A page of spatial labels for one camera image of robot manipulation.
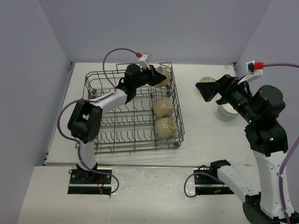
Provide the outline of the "cream floral patterned bowl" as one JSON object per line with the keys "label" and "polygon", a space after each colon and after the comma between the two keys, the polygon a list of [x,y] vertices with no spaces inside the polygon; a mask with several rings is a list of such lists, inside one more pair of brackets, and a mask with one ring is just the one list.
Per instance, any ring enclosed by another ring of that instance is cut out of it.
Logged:
{"label": "cream floral patterned bowl", "polygon": [[214,82],[216,81],[216,79],[214,77],[210,77],[210,76],[205,76],[205,77],[202,77],[200,79],[200,83],[210,83],[210,82]]}

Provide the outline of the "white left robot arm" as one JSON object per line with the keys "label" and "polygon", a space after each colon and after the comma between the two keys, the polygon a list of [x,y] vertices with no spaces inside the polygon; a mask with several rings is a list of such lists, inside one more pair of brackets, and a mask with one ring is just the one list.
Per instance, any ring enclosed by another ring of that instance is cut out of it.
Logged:
{"label": "white left robot arm", "polygon": [[129,64],[113,92],[94,100],[80,99],[76,102],[67,128],[77,143],[79,162],[76,168],[82,180],[93,183],[97,178],[97,162],[89,143],[100,132],[102,116],[130,102],[138,88],[144,85],[157,86],[166,79],[162,70],[153,65],[141,69],[136,64]]}

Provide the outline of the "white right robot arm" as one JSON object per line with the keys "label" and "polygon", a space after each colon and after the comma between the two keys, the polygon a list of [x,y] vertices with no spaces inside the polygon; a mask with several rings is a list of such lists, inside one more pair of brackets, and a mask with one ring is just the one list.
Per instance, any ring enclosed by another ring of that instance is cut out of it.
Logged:
{"label": "white right robot arm", "polygon": [[217,104],[230,104],[246,120],[245,136],[257,162],[261,189],[253,189],[227,160],[210,164],[209,180],[222,182],[233,191],[252,224],[298,223],[299,214],[290,201],[285,172],[292,151],[286,131],[277,121],[285,108],[282,92],[264,85],[252,94],[247,82],[230,75],[197,83],[196,87],[206,102],[219,94]]}

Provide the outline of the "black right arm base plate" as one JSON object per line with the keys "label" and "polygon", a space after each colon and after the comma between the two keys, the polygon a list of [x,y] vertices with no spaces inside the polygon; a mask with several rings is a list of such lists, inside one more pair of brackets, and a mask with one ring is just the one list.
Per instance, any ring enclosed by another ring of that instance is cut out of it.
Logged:
{"label": "black right arm base plate", "polygon": [[196,195],[233,195],[233,191],[225,184],[210,178],[206,175],[195,175]]}

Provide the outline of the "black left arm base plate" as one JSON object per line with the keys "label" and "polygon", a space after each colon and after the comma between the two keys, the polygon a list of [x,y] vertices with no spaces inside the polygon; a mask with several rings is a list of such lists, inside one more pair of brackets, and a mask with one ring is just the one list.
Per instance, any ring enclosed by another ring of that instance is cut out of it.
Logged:
{"label": "black left arm base plate", "polygon": [[70,180],[67,194],[69,195],[111,195],[111,169],[99,170],[108,173],[108,175],[82,174],[77,169],[69,170]]}

